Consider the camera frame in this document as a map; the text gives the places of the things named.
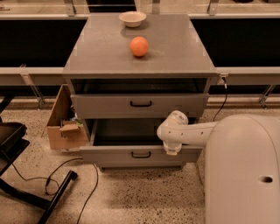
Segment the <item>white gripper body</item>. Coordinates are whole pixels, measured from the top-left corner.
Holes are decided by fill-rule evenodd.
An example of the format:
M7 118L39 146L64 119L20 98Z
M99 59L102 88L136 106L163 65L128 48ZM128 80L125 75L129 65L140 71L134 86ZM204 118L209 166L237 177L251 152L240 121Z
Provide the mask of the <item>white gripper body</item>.
M164 150L166 151L167 155L177 156L178 153L181 151L181 148L182 148L181 143L164 141Z

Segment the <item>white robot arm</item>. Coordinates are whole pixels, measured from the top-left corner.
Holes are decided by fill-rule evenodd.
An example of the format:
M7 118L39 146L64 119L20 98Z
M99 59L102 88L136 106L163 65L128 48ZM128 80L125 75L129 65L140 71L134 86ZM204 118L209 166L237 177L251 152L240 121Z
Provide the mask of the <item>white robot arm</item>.
M169 155L205 149L206 224L280 224L280 118L230 115L190 124L173 111L157 136Z

